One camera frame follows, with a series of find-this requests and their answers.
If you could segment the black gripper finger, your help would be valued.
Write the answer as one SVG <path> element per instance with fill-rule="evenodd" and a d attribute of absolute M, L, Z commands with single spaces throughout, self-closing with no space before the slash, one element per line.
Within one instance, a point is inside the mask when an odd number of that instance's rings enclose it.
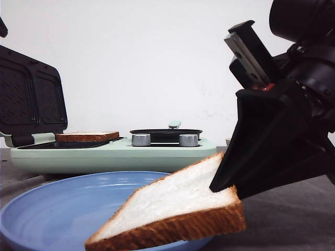
<path fill-rule="evenodd" d="M 239 198 L 322 175 L 334 182 L 334 145 L 327 133 L 305 134 L 260 164 L 236 181 Z"/>

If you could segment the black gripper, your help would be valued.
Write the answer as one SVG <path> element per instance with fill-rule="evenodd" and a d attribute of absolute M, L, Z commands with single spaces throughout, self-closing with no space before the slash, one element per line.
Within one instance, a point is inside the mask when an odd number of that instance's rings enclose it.
<path fill-rule="evenodd" d="M 333 45 L 294 44 L 273 60 L 296 88 L 236 93 L 238 122 L 209 186 L 213 192 L 260 180 L 265 162 L 306 130 L 309 117 L 334 117 Z"/>

